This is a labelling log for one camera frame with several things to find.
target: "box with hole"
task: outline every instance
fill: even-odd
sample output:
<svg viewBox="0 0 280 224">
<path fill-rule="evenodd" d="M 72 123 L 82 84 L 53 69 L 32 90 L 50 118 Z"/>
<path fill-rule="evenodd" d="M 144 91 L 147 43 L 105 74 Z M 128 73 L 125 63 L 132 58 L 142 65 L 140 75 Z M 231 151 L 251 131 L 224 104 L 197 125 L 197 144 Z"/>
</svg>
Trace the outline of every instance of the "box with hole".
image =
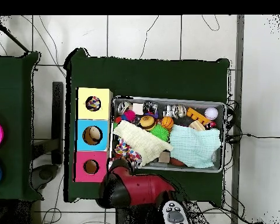
<svg viewBox="0 0 280 224">
<path fill-rule="evenodd" d="M 107 151 L 109 126 L 107 120 L 78 120 L 77 151 Z"/>
<path fill-rule="evenodd" d="M 111 100 L 109 89 L 77 87 L 78 119 L 80 120 L 109 120 Z"/>
<path fill-rule="evenodd" d="M 78 151 L 73 181 L 101 183 L 107 173 L 107 158 L 106 151 Z"/>
</svg>

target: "metal pole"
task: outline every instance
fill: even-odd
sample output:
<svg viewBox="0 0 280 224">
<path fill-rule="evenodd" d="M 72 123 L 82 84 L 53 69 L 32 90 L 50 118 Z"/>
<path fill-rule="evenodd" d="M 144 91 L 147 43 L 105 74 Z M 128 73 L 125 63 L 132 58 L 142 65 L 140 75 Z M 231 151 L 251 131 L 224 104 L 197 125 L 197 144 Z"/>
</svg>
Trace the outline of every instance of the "metal pole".
<svg viewBox="0 0 280 224">
<path fill-rule="evenodd" d="M 243 52 L 244 52 L 244 15 L 237 16 L 237 40 L 236 40 L 236 80 L 234 87 L 234 100 L 238 102 L 239 108 L 236 113 L 236 121 L 233 134 L 240 135 L 242 118 L 242 80 L 243 80 Z M 239 178 L 240 178 L 240 143 L 233 145 L 233 167 L 232 167 L 232 208 L 239 214 Z M 231 224 L 237 224 L 238 217 L 231 214 Z"/>
</svg>

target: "pink box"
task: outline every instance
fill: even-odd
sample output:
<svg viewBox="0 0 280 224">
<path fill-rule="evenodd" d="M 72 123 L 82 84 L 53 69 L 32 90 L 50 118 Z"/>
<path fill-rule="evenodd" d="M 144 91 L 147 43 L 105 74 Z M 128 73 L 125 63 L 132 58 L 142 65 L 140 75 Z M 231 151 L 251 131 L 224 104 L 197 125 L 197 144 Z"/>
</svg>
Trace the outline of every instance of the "pink box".
<svg viewBox="0 0 280 224">
<path fill-rule="evenodd" d="M 106 151 L 78 151 L 76 153 L 76 178 L 73 178 L 74 182 L 101 183 L 107 173 L 107 157 Z M 88 160 L 97 162 L 97 171 L 93 174 L 84 170 L 84 164 Z"/>
</svg>

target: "round hole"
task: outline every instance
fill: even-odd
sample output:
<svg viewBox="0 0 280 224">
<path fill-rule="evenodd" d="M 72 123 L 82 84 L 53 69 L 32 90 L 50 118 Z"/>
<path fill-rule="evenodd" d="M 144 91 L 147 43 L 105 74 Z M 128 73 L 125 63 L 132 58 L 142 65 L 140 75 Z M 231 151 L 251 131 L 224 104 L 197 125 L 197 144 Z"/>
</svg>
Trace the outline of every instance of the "round hole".
<svg viewBox="0 0 280 224">
<path fill-rule="evenodd" d="M 85 101 L 85 106 L 89 111 L 98 111 L 100 109 L 100 99 L 96 96 L 89 96 Z"/>
<path fill-rule="evenodd" d="M 83 140 L 89 145 L 97 145 L 103 139 L 103 133 L 97 126 L 88 126 L 83 131 Z"/>
<path fill-rule="evenodd" d="M 84 163 L 84 171 L 89 174 L 94 174 L 99 169 L 99 164 L 95 160 L 88 160 Z"/>
</svg>

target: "blue box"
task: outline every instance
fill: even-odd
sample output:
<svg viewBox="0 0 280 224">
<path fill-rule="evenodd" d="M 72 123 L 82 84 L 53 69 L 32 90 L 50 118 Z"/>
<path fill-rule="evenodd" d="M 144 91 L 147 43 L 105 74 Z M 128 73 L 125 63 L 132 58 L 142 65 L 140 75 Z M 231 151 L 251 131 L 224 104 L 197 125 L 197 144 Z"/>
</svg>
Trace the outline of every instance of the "blue box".
<svg viewBox="0 0 280 224">
<path fill-rule="evenodd" d="M 83 132 L 89 126 L 95 126 L 103 135 L 100 142 L 89 145 L 83 140 Z M 78 120 L 77 151 L 106 151 L 109 139 L 109 121 L 107 120 Z"/>
</svg>

